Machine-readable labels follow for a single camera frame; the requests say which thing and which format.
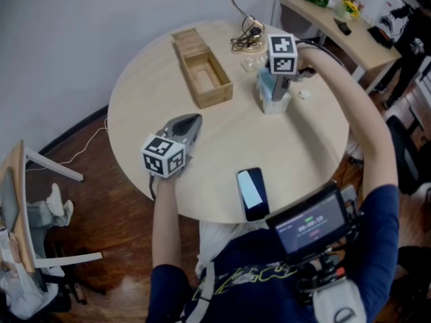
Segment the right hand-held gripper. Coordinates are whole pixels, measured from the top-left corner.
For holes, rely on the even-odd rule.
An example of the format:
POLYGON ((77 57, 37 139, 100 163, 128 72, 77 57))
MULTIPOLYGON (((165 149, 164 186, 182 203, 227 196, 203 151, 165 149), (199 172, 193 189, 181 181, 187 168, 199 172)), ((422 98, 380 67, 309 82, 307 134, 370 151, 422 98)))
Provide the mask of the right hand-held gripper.
POLYGON ((281 101, 290 87, 290 80, 301 81, 315 74, 311 67, 298 70, 298 51, 293 34, 268 34, 268 60, 271 74, 277 75, 272 93, 274 102, 281 101))

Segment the light blue tissue pack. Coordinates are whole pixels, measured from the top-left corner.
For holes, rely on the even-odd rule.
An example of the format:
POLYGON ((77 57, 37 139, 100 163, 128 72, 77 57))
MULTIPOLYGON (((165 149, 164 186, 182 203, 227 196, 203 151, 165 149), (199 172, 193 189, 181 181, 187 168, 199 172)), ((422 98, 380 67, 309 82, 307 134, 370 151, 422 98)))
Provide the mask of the light blue tissue pack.
POLYGON ((292 99, 289 90, 284 98, 279 102, 272 100, 272 93, 275 87, 277 74, 272 74, 266 67, 260 68, 257 72, 257 90, 259 93, 260 107, 264 114, 283 114, 286 112, 288 104, 292 99))

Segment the person's right forearm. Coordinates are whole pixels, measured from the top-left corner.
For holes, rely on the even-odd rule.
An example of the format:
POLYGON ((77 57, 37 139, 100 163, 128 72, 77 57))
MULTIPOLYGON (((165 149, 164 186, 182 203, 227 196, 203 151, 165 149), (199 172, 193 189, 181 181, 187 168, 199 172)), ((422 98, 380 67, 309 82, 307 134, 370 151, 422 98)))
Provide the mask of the person's right forearm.
POLYGON ((315 46, 298 47, 298 65, 310 66, 321 76, 349 122, 364 159, 362 197, 387 184, 397 186, 391 134, 369 95, 331 55, 315 46))

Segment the open wooden box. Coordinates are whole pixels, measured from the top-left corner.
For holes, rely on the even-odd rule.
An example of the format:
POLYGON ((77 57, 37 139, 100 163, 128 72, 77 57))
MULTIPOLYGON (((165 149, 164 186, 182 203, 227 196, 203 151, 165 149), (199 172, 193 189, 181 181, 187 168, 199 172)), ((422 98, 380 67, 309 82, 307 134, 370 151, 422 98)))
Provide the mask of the open wooden box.
POLYGON ((173 47, 191 96, 200 109, 232 99, 233 83, 218 58, 194 28, 172 35, 173 47))

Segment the small black device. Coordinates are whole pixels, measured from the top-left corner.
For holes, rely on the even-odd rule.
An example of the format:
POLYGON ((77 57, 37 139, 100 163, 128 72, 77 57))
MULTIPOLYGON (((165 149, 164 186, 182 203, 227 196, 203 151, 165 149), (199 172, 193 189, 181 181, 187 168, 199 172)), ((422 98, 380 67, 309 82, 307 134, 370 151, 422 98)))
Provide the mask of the small black device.
POLYGON ((337 27, 344 35, 349 36, 352 33, 351 29, 349 28, 346 22, 343 22, 336 18, 334 19, 334 22, 336 23, 337 27))

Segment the curved wooden side desk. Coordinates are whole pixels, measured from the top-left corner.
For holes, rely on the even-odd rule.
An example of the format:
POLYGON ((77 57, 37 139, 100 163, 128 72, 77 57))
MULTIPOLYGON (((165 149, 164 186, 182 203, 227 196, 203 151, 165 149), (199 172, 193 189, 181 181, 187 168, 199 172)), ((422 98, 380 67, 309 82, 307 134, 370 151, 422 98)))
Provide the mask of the curved wooden side desk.
POLYGON ((378 82, 383 78, 397 59, 401 58, 400 53, 395 49, 387 49, 371 36, 368 29, 371 27, 364 20, 347 21, 352 33, 344 35, 336 26, 335 20, 341 19, 329 8, 317 7, 305 0, 279 0, 282 5, 292 9, 297 14, 316 26, 321 32, 321 40, 327 36, 332 39, 349 57, 357 64, 356 70, 352 74, 355 80, 360 80, 362 76, 375 69, 379 73, 366 88, 366 93, 370 93, 378 82))

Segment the black smartphone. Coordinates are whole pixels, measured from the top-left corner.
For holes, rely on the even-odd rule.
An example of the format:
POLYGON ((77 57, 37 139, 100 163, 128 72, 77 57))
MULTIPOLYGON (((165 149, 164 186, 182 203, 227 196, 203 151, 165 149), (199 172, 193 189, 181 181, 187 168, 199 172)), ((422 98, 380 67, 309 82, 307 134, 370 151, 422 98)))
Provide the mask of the black smartphone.
POLYGON ((240 170, 236 181, 246 221, 264 219, 269 214, 269 203, 261 169, 240 170))

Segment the yellow flower pot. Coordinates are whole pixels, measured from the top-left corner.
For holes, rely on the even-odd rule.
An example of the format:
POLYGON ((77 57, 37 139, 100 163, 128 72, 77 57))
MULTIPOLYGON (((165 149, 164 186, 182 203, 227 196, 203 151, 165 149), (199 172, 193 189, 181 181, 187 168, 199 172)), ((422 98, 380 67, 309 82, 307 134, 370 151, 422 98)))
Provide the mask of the yellow flower pot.
POLYGON ((363 8, 360 0, 341 0, 340 10, 347 19, 358 19, 363 8))

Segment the flat black case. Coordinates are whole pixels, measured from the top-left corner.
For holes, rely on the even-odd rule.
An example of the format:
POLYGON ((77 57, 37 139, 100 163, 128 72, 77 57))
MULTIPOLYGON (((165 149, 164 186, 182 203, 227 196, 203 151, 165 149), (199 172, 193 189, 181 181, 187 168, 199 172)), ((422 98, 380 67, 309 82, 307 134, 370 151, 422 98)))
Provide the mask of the flat black case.
POLYGON ((386 49, 392 49, 394 42, 384 30, 378 26, 372 26, 368 28, 367 31, 378 44, 381 44, 386 49))

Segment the black office chair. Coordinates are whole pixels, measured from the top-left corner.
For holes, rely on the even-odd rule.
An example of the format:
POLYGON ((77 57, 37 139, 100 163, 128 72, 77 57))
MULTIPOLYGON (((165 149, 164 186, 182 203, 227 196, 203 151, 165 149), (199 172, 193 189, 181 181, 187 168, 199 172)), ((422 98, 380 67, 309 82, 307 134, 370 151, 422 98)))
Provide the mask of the black office chair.
POLYGON ((407 129, 392 115, 387 119, 387 126, 395 148, 399 189, 411 196, 421 185, 431 183, 431 140, 416 148, 411 134, 419 127, 418 119, 407 129))

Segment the person's navy shirt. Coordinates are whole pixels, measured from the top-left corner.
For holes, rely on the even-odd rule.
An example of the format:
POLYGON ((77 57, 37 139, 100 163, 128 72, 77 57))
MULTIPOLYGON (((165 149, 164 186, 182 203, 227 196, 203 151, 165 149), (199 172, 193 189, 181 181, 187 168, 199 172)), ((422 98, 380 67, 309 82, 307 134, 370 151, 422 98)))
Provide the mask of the person's navy shirt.
MULTIPOLYGON (((373 323, 388 301, 395 277, 399 241, 399 191, 385 185, 361 206, 358 239, 345 254, 347 276, 358 286, 366 322, 373 323)), ((215 287, 202 323, 317 323, 312 306, 295 296, 296 274, 284 249, 267 229, 232 240, 215 258, 215 287)), ((151 275, 146 323, 175 323, 195 309, 199 289, 184 271, 157 266, 151 275)))

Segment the wooden desk white legs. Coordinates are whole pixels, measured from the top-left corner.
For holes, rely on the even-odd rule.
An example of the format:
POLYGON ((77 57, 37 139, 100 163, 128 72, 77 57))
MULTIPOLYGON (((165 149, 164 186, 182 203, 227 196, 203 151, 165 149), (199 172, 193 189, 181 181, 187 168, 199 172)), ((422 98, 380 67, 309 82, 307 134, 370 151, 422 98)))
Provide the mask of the wooden desk white legs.
POLYGON ((0 163, 0 183, 8 168, 11 168, 13 172, 14 188, 19 206, 18 218, 13 229, 13 234, 20 246, 22 264, 26 271, 34 273, 38 268, 67 266, 101 259, 102 254, 100 252, 58 258, 36 257, 30 234, 26 207, 26 162, 28 160, 72 180, 78 182, 84 180, 84 176, 79 172, 71 170, 31 150, 24 145, 22 140, 18 141, 0 163))

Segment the black swivel chair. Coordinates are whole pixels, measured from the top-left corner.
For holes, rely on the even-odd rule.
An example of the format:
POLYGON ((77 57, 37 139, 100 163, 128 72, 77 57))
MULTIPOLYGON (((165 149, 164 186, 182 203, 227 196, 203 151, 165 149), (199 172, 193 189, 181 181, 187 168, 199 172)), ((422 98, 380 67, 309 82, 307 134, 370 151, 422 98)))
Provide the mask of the black swivel chair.
POLYGON ((82 248, 79 251, 81 254, 74 256, 64 256, 62 243, 44 242, 42 256, 37 259, 41 261, 41 268, 37 268, 34 273, 36 283, 40 286, 43 292, 48 291, 48 284, 56 284, 59 291, 66 294, 72 294, 77 303, 86 305, 87 300, 84 294, 81 294, 82 289, 87 289, 93 293, 106 295, 106 290, 103 287, 95 287, 83 279, 80 279, 76 272, 75 266, 85 262, 102 259, 100 252, 90 253, 88 249, 82 248))

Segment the computer monitor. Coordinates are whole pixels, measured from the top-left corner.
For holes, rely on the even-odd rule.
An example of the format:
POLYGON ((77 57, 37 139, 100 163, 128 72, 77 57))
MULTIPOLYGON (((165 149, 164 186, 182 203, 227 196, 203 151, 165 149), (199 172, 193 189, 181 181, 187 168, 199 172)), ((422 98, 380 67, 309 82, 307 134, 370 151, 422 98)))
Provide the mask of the computer monitor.
POLYGON ((7 231, 13 231, 19 211, 20 207, 15 192, 13 170, 11 167, 8 167, 0 184, 0 216, 5 223, 7 231))

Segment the white pouch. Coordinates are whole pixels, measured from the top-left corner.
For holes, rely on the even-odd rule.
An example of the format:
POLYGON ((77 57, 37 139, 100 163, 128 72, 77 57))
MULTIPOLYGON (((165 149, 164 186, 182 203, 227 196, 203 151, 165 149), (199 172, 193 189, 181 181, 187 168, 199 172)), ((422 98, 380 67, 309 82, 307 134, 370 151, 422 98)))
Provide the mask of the white pouch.
POLYGON ((315 291, 312 306, 318 323, 366 323, 359 289, 347 278, 315 291))

